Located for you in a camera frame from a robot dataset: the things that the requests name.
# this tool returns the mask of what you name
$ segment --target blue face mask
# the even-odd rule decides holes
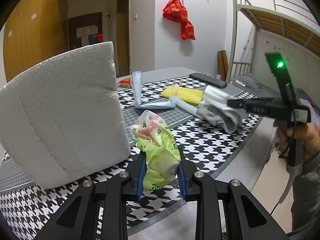
[[[176,103],[171,101],[164,101],[164,102],[153,102],[153,103],[146,103],[141,105],[141,89],[142,89],[142,77],[141,72],[136,71],[132,73],[132,89],[133,89],[133,96],[134,96],[134,107],[140,109],[169,109],[175,108]]]

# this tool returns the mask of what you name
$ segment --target black smartphone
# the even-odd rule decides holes
[[[227,82],[201,73],[193,73],[189,77],[217,88],[225,88],[228,85]]]

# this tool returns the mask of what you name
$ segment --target yellow sponge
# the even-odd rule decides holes
[[[175,95],[187,103],[198,105],[202,99],[203,91],[191,88],[168,86],[161,95],[165,98]]]

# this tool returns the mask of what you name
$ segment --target green plastic bag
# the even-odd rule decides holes
[[[130,129],[135,145],[147,155],[143,190],[164,187],[176,177],[180,163],[177,144],[165,120],[146,110]]]

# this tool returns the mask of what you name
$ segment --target white paper towel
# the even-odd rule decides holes
[[[41,187],[64,185],[130,155],[112,42],[33,66],[0,89],[0,102],[0,142]]]

